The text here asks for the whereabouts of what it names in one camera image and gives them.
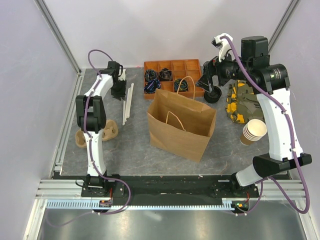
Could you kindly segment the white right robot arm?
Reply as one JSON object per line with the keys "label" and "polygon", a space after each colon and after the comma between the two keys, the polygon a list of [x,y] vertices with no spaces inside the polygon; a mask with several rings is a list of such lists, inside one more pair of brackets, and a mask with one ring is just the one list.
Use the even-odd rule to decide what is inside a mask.
{"label": "white right robot arm", "polygon": [[229,80],[246,81],[262,109],[269,140],[268,153],[255,156],[250,166],[234,174],[230,193],[240,197],[248,185],[283,171],[297,169],[301,173],[302,166],[312,163],[312,156],[299,144],[290,106],[288,71],[282,64],[270,64],[268,39],[242,38],[241,55],[227,33],[215,36],[212,44],[219,54],[203,64],[196,86],[204,90],[208,103],[216,103],[222,95],[220,88]]}

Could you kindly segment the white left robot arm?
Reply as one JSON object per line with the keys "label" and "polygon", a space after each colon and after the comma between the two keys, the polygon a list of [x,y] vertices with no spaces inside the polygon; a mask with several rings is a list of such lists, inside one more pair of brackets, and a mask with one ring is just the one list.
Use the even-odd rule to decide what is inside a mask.
{"label": "white left robot arm", "polygon": [[103,99],[108,92],[111,92],[111,96],[117,100],[126,98],[127,81],[124,73],[121,64],[109,61],[107,68],[97,72],[92,87],[75,99],[77,125],[84,133],[88,157],[88,169],[83,187],[92,190],[99,197],[106,196],[110,191],[103,160],[103,133],[107,125]]}

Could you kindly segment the brown paper bag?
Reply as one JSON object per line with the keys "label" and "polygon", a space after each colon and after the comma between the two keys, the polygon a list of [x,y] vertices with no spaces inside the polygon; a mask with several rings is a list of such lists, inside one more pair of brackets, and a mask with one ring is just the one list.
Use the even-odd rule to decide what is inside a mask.
{"label": "brown paper bag", "polygon": [[217,110],[163,89],[147,110],[150,145],[199,163],[213,136]]}

